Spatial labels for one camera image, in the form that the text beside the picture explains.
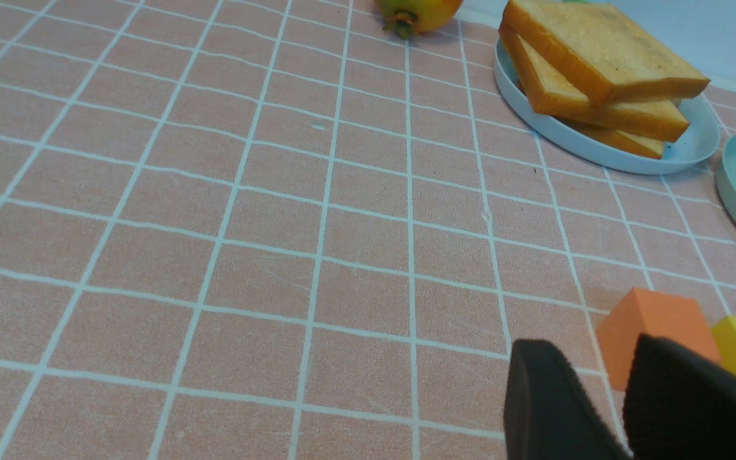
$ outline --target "grid pattern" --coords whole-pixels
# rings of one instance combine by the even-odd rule
[[[572,157],[496,31],[409,46],[372,3],[0,2],[0,458],[502,457],[519,337],[620,434],[617,300],[736,314],[718,155]]]

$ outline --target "orange block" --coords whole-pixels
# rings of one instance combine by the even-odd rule
[[[697,300],[634,287],[595,331],[613,389],[626,390],[634,347],[643,332],[672,339],[721,363],[721,353]]]

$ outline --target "persimmon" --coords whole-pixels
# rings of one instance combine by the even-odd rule
[[[444,26],[461,6],[462,0],[376,0],[385,19],[382,30],[407,40]]]

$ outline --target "bread slice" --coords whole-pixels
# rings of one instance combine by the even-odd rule
[[[636,136],[634,134],[619,131],[617,129],[601,128],[599,126],[587,125],[569,119],[560,119],[564,125],[569,126],[579,133],[591,137],[602,144],[611,146],[633,155],[660,160],[663,157],[665,144],[648,137]]]
[[[593,107],[584,93],[572,86],[513,29],[503,26],[499,32],[535,113],[668,142],[677,141],[689,128],[689,120],[672,101],[622,102]]]
[[[592,105],[698,96],[709,79],[616,6],[509,0],[515,30]]]

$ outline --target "stack of bread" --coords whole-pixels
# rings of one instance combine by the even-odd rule
[[[709,84],[605,3],[509,0],[499,35],[532,110],[642,157],[680,138],[689,120],[677,105]]]

